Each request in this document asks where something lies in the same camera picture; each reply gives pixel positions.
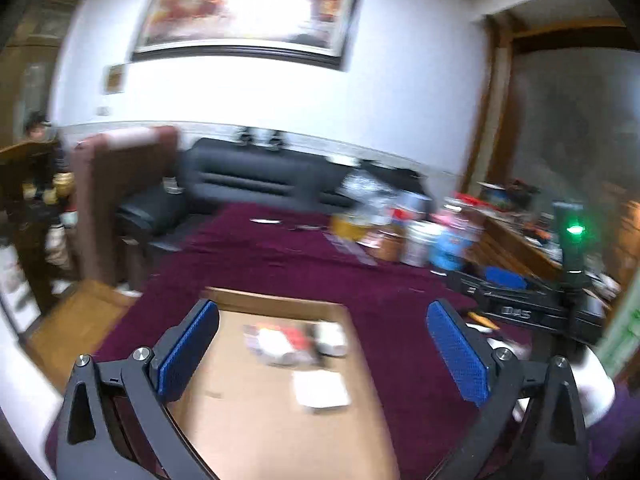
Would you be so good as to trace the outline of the white gloved right hand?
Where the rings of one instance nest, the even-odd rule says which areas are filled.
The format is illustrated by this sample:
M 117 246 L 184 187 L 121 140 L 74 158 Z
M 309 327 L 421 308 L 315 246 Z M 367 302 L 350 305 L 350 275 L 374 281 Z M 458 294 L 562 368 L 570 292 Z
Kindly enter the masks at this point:
M 608 414 L 615 400 L 615 385 L 596 354 L 586 347 L 570 362 L 587 428 Z

